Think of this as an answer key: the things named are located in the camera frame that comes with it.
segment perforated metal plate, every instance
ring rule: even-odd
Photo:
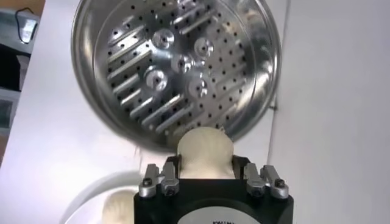
[[[100,3],[79,7],[83,20],[76,17],[74,46],[87,44],[94,56],[73,48],[79,53],[74,60],[82,88],[92,92],[85,94],[116,130],[152,148],[172,149],[194,127],[224,127],[237,138],[268,107],[280,46],[263,2]],[[103,12],[100,27],[87,23]],[[92,28],[98,31],[85,30]],[[83,37],[91,33],[96,38],[87,43]],[[90,70],[77,68],[83,58],[92,62]]]

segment screw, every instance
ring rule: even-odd
[[[275,180],[275,187],[284,188],[285,186],[286,186],[286,183],[284,180],[282,180],[282,179]]]
[[[173,196],[175,195],[175,190],[168,188],[165,192],[165,195],[168,197]]]
[[[261,196],[263,196],[263,193],[262,193],[261,190],[254,189],[252,191],[252,196],[255,197],[255,198],[260,198]]]
[[[148,187],[148,186],[152,185],[152,183],[153,183],[153,181],[149,177],[144,178],[144,180],[142,181],[142,185],[145,186],[145,187]]]

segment metal dish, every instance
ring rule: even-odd
[[[84,0],[76,77],[99,117],[142,147],[173,152],[198,126],[237,140],[262,117],[280,73],[264,1]]]

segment white wall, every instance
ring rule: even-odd
[[[292,0],[269,162],[294,223],[390,223],[390,1]]]

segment metal clip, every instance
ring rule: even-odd
[[[244,167],[244,179],[246,181],[246,191],[253,197],[261,197],[264,194],[266,183],[257,172],[256,164],[248,163]]]
[[[260,177],[266,180],[271,188],[271,195],[275,198],[288,198],[288,186],[283,179],[281,179],[275,170],[274,166],[265,165],[260,170]]]
[[[179,180],[175,177],[175,167],[167,162],[163,167],[164,180],[161,181],[161,192],[165,196],[173,196],[179,192]]]
[[[149,164],[146,168],[145,177],[138,186],[140,197],[151,198],[156,195],[157,176],[159,174],[156,164]]]

